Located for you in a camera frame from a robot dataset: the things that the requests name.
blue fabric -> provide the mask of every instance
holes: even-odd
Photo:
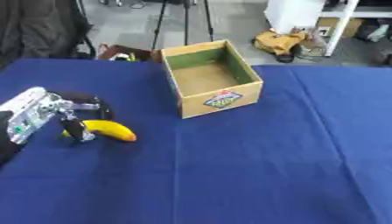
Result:
[[[1,170],[0,221],[391,222],[390,70],[256,66],[265,81],[257,104],[181,120],[160,67],[9,66],[0,102],[33,86],[99,95],[138,140],[70,147],[50,122]]]

tripod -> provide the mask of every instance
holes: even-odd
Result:
[[[162,20],[164,18],[164,14],[165,14],[165,10],[166,10],[166,6],[168,4],[168,1],[169,0],[164,0],[164,2],[162,3],[161,13],[159,15],[159,20],[157,22],[157,29],[154,31],[155,37],[154,37],[154,42],[152,44],[152,50],[155,50],[155,48],[157,46],[158,36],[159,36],[160,30],[161,30]],[[185,9],[185,45],[186,46],[188,45],[188,42],[189,42],[189,9],[191,8],[191,4],[189,1],[190,0],[182,0],[182,2],[184,4],[184,9]],[[210,8],[209,8],[208,0],[204,0],[204,6],[206,8],[206,21],[208,24],[208,33],[210,35],[211,41],[214,41],[214,28],[211,23],[211,15],[210,15]]]

banana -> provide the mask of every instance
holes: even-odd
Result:
[[[113,137],[124,142],[135,142],[137,140],[137,136],[132,130],[118,122],[105,120],[86,120],[82,122],[86,125],[88,131],[98,131],[105,136]],[[63,137],[70,137],[66,130],[64,130],[61,135]]]

wooden box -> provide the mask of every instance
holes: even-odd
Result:
[[[257,102],[263,81],[227,40],[162,50],[182,118]]]

gray floor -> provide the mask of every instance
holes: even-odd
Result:
[[[148,3],[142,9],[128,7],[133,0],[123,0],[123,7],[115,1],[104,6],[97,0],[84,0],[87,16],[94,24],[90,37],[94,45],[118,44],[150,49],[153,31],[158,22],[161,3]],[[229,39],[251,65],[279,64],[266,52],[255,49],[249,41],[258,33],[268,30],[263,11],[267,0],[209,0],[216,39]],[[208,41],[207,23],[202,2],[191,9],[190,41]],[[166,10],[157,48],[184,44],[184,8],[171,5]],[[343,39],[331,58],[314,61],[296,59],[294,64],[319,65],[366,65],[376,66],[392,46],[387,40],[380,44],[368,44],[356,39]]]

